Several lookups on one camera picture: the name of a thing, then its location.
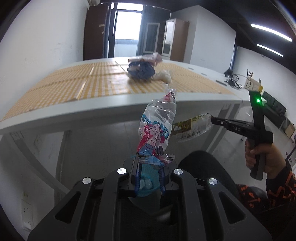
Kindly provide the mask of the red blue snack wrapper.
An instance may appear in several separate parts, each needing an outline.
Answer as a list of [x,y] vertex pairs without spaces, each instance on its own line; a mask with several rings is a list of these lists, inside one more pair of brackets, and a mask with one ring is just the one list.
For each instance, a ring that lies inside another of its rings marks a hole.
[[175,160],[175,155],[166,154],[165,150],[169,144],[176,112],[175,90],[166,85],[165,95],[160,99],[153,99],[140,118],[137,146],[139,163],[161,167]]

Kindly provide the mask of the dark blue bag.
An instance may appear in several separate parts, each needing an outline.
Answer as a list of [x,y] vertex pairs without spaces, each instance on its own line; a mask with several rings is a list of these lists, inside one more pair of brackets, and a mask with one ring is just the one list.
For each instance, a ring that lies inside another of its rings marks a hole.
[[131,78],[148,80],[155,75],[155,70],[149,62],[135,61],[129,64],[127,73]]

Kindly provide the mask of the white red-edged zip bag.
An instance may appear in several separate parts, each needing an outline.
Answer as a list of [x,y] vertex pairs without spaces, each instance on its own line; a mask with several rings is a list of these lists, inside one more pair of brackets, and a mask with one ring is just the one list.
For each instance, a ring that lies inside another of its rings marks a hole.
[[149,62],[152,66],[157,66],[159,63],[161,63],[162,56],[158,52],[154,52],[152,54],[147,54],[147,55],[140,55],[136,57],[131,57],[128,59],[128,62]]

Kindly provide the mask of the blue plastic waste basket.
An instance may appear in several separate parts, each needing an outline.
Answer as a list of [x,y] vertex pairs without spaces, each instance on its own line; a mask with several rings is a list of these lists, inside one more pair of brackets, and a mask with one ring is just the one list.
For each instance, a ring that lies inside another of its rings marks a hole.
[[135,167],[134,190],[138,197],[149,196],[161,189],[160,166],[137,162]]

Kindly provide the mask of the black office chair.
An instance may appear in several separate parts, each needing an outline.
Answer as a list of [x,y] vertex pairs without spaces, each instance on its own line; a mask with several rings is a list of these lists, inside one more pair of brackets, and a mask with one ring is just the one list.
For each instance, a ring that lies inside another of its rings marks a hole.
[[261,96],[267,101],[263,106],[263,114],[277,127],[280,128],[286,120],[285,113],[287,111],[279,101],[272,97],[266,91]]

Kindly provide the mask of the person's black trouser legs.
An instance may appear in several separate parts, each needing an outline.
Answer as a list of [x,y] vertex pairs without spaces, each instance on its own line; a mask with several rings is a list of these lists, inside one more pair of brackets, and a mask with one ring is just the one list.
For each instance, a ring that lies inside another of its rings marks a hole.
[[237,199],[240,199],[238,187],[231,176],[218,160],[208,152],[201,150],[192,152],[180,161],[178,168],[189,172],[194,178],[204,181],[215,178]]

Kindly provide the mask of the yellow checkered tablecloth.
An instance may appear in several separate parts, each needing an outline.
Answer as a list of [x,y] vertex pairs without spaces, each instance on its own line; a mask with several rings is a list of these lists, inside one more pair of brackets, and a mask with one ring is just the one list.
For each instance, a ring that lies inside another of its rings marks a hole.
[[[212,80],[174,63],[162,62],[156,73],[170,73],[180,92],[231,94]],[[29,89],[6,113],[4,120],[51,105],[118,94],[164,91],[164,80],[137,80],[119,61],[89,63],[56,70]]]

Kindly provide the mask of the brown glass-door cabinet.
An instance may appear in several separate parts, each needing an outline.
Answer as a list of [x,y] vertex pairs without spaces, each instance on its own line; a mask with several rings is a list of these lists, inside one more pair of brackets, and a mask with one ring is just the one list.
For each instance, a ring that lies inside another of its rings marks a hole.
[[147,23],[144,34],[143,53],[158,52],[171,61],[183,62],[189,22],[171,19],[161,23]]

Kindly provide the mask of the dark wooden wardrobe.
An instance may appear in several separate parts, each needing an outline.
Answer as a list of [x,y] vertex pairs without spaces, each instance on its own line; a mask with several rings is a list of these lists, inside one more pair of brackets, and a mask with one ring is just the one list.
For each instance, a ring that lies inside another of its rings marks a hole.
[[107,4],[91,6],[86,14],[83,60],[101,59],[104,57],[105,24],[108,12]]

